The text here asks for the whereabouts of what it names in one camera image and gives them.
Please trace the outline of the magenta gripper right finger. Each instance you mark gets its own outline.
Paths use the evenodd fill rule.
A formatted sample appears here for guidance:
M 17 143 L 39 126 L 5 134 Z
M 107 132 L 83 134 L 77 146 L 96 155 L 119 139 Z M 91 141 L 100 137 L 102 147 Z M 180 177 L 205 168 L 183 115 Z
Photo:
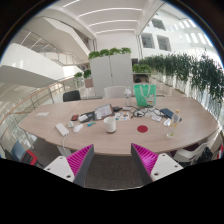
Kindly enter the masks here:
M 182 166 L 166 153 L 156 154 L 134 143 L 131 144 L 131 154 L 144 185 L 182 169 Z

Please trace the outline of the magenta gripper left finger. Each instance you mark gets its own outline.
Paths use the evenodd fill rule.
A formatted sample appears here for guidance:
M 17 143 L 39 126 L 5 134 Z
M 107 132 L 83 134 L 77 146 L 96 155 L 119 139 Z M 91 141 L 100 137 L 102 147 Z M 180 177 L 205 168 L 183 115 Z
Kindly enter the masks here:
M 94 145 L 91 144 L 67 157 L 58 156 L 44 170 L 83 187 L 93 157 Z

